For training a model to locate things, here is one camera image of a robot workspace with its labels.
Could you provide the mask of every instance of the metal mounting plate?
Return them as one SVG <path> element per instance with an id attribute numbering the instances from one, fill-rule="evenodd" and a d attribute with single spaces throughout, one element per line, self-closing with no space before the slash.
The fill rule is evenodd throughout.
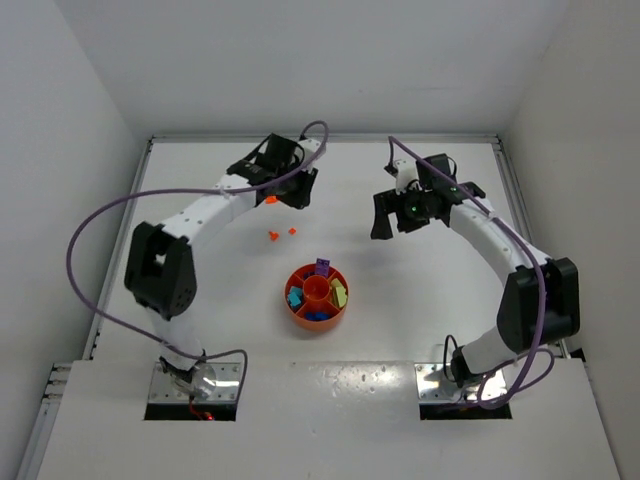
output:
<path id="1" fill-rule="evenodd" d="M 477 400 L 478 385 L 458 388 L 455 383 L 447 380 L 444 376 L 442 363 L 416 363 L 415 372 L 420 405 L 442 405 Z M 506 392 L 507 384 L 502 371 L 499 371 L 487 381 L 482 398 L 489 400 Z"/>
<path id="2" fill-rule="evenodd" d="M 215 374 L 212 393 L 207 398 L 196 398 L 194 405 L 229 405 L 236 401 L 242 366 L 240 363 L 208 363 Z M 179 391 L 169 374 L 162 371 L 160 363 L 153 368 L 147 403 L 150 405 L 186 405 L 189 397 Z"/>

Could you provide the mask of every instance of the blue block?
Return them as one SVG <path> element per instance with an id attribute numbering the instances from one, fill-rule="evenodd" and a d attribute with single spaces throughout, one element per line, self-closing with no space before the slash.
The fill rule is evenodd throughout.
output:
<path id="1" fill-rule="evenodd" d="M 302 300 L 300 300 L 300 297 L 297 296 L 295 293 L 290 293 L 289 295 L 287 295 L 287 301 L 289 302 L 289 305 L 291 305 L 291 308 L 293 309 L 297 309 L 300 307 L 300 305 L 302 305 Z"/>
<path id="2" fill-rule="evenodd" d="M 302 298 L 302 289 L 298 287 L 291 287 L 289 289 L 289 294 L 294 293 L 298 298 Z"/>

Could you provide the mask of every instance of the white table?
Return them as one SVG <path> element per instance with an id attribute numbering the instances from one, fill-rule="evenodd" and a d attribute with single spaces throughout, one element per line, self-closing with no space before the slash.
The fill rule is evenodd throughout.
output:
<path id="1" fill-rule="evenodd" d="M 253 145 L 157 142 L 136 188 L 211 186 Z M 511 221 L 492 144 L 409 146 L 425 156 L 448 153 L 458 179 L 475 181 Z M 203 346 L 241 347 L 250 356 L 236 422 L 142 421 L 158 347 L 105 323 L 94 360 L 73 367 L 38 478 L 616 478 L 577 360 L 559 361 L 549 379 L 512 401 L 512 420 L 419 420 L 412 362 L 440 361 L 448 333 L 464 343 L 494 325 L 502 288 L 440 223 L 369 239 L 372 195 L 393 185 L 382 170 L 387 148 L 331 143 L 317 164 L 311 207 L 262 205 L 196 252 L 190 314 Z M 141 200 L 125 231 L 192 200 Z M 280 233 L 277 242 L 269 230 Z M 122 247 L 103 303 L 150 328 L 123 286 L 128 235 Z M 282 295 L 288 275 L 316 257 L 330 259 L 350 286 L 342 323 L 320 336 L 291 322 Z"/>

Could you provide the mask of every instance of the white wall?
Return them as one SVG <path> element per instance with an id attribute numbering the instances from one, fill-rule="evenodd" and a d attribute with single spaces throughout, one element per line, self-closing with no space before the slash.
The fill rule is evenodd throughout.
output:
<path id="1" fill-rule="evenodd" d="M 640 478 L 640 2 L 576 0 L 507 135 L 540 245 L 578 264 L 582 333 L 619 468 Z"/>
<path id="2" fill-rule="evenodd" d="M 56 0 L 124 117 L 161 132 L 491 132 L 568 0 Z"/>
<path id="3" fill-rule="evenodd" d="M 92 209 L 129 190 L 142 145 L 51 0 L 0 11 L 0 479 L 12 479 L 51 364 L 78 358 L 89 326 L 66 281 L 66 243 Z M 78 252 L 93 298 L 119 215 Z"/>

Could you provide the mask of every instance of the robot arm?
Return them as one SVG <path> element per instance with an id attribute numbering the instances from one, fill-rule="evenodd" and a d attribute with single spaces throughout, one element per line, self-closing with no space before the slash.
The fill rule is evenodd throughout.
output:
<path id="1" fill-rule="evenodd" d="M 322 144 L 313 139 L 295 142 L 272 134 L 227 169 L 213 187 L 222 191 L 220 195 L 204 195 L 156 225 L 142 222 L 134 229 L 124 283 L 150 314 L 159 337 L 180 351 L 204 354 L 187 311 L 198 289 L 194 251 L 267 196 L 293 208 L 307 207 L 318 173 L 312 164 L 284 182 L 261 185 L 299 168 L 311 155 L 319 158 L 324 153 L 320 148 Z M 189 389 L 198 361 L 166 347 L 162 347 L 160 360 Z"/>
<path id="2" fill-rule="evenodd" d="M 425 160 L 455 180 L 447 155 Z M 393 236 L 390 213 L 395 213 L 401 232 L 417 230 L 429 224 L 431 219 L 442 220 L 482 255 L 504 286 L 496 326 L 453 354 L 451 371 L 458 386 L 476 382 L 482 374 L 515 360 L 531 346 L 538 299 L 533 265 L 514 240 L 466 195 L 424 166 L 398 160 L 385 170 L 396 176 L 396 188 L 374 195 L 376 215 L 372 239 Z M 493 211 L 477 185 L 468 182 L 463 186 Z M 576 266 L 567 258 L 554 260 L 524 242 L 544 273 L 548 292 L 541 344 L 574 335 L 580 328 Z"/>

